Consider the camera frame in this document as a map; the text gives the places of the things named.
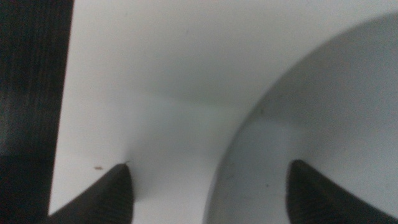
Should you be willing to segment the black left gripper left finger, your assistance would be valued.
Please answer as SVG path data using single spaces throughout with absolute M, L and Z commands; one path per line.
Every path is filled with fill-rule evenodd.
M 49 224 L 130 224 L 134 193 L 126 164 L 118 164 L 45 220 Z

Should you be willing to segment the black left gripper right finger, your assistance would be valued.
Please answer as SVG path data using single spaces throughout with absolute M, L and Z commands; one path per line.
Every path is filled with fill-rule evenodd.
M 290 165 L 286 209 L 293 224 L 397 224 L 302 160 Z

